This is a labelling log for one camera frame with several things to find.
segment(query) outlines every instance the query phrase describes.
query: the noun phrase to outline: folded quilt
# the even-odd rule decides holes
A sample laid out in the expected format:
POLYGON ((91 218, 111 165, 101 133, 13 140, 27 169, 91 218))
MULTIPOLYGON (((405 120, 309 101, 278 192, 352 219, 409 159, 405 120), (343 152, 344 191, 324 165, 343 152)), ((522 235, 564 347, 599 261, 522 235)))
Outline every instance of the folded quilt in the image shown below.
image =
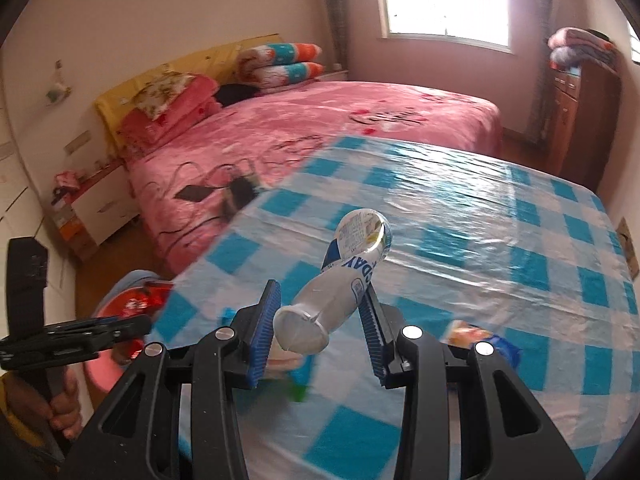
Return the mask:
POLYGON ((258 88, 276 88, 277 86, 300 83, 321 75, 324 67, 318 63, 293 63, 281 66, 265 66, 249 72, 241 82, 258 88))
POLYGON ((269 94, 277 94, 279 92, 286 92, 287 90, 296 90, 296 89, 303 88, 303 87, 305 87, 307 85, 310 85, 314 81, 315 80, 313 80, 313 79, 307 79, 306 81, 303 81, 302 83, 293 83, 293 85, 276 86, 274 88, 263 88, 262 90, 258 91, 258 93, 256 95, 258 95, 258 96, 260 96, 260 95, 269 95, 269 94))
POLYGON ((560 46, 553 50, 551 61, 559 66, 577 66, 586 60, 592 60, 606 68, 616 70, 616 51, 600 50, 589 45, 560 46))
POLYGON ((600 50, 613 50, 613 43, 591 34, 586 30, 575 27, 565 27, 558 30, 551 38, 549 38, 548 46, 551 49, 560 46, 588 45, 600 50))
POLYGON ((238 54, 238 73, 247 77, 256 68, 313 61, 322 49, 313 43, 267 43, 238 54))

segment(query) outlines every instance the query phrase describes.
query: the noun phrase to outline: nightstand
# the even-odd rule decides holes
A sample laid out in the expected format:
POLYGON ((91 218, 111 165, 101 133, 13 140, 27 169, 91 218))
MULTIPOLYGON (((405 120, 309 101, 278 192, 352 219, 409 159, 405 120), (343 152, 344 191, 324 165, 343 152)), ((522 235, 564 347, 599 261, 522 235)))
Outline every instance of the nightstand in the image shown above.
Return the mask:
POLYGON ((316 79, 318 79, 318 81, 348 81, 349 71, 338 70, 337 72, 327 72, 326 74, 319 75, 316 79))
POLYGON ((81 260, 89 259, 101 243, 140 214, 119 160, 92 175, 63 201, 55 207, 54 221, 81 260))

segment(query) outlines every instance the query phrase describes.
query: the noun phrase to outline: blue checkered tablecloth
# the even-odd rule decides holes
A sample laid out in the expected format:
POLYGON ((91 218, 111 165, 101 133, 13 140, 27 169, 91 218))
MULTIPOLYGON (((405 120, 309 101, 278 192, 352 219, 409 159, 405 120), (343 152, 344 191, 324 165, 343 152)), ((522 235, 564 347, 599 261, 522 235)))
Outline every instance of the blue checkered tablecloth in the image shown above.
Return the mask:
MULTIPOLYGON (((339 220, 358 207, 380 211, 393 229, 372 280, 380 300, 436 337, 465 319, 522 348, 520 377, 593 476, 640 410, 636 298, 598 198, 537 171, 341 137, 244 209, 176 279, 151 338, 195 343, 225 307, 256 303, 270 278, 288 304, 319 272, 339 220)), ((357 313, 318 355, 306 401, 292 402, 288 387, 263 381, 238 391, 252 480, 392 478, 404 391, 380 387, 357 313)))

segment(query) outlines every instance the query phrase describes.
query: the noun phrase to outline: snack package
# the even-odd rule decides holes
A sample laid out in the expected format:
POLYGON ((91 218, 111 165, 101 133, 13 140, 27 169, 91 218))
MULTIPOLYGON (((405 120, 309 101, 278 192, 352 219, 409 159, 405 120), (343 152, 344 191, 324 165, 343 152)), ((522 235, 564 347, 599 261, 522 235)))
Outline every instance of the snack package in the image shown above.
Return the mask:
POLYGON ((460 348, 471 348, 475 343, 487 341, 500 352, 502 357, 507 359, 511 368, 515 370, 520 364, 520 354, 522 353, 520 348, 489 330, 469 324, 461 319, 454 319, 449 323, 440 341, 460 348))

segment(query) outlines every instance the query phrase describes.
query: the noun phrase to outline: bottle cap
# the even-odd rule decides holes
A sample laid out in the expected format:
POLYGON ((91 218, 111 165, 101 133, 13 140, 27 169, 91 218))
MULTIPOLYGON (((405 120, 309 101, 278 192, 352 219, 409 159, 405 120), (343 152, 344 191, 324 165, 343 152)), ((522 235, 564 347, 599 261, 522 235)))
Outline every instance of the bottle cap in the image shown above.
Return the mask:
POLYGON ((302 355, 317 354, 329 344, 329 335, 317 316, 296 306, 283 306, 276 311, 273 333, 283 350, 302 355))

